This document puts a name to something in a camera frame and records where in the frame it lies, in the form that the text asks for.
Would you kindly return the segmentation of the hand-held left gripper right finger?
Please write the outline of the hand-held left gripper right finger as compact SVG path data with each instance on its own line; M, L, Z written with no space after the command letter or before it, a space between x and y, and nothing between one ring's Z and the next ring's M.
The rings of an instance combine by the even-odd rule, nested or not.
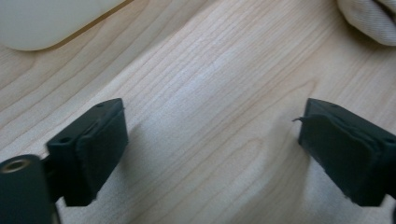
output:
M310 98L298 143L359 206L396 199L396 135L340 105Z

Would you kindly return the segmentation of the white divided storage box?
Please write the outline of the white divided storage box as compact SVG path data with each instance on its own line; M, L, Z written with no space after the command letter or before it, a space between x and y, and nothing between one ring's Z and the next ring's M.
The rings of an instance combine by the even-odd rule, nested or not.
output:
M0 44L52 47L126 0L0 0Z

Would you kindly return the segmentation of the beige cloth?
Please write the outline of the beige cloth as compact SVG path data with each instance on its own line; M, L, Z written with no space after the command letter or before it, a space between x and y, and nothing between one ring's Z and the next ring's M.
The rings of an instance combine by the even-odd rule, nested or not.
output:
M376 42L396 47L396 0L336 0L346 21Z

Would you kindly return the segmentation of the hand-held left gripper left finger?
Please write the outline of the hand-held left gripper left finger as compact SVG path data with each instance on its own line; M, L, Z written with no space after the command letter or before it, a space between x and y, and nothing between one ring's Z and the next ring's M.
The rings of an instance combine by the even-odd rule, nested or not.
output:
M87 206L117 166L128 145L120 98L93 106L52 137L44 159L53 201Z

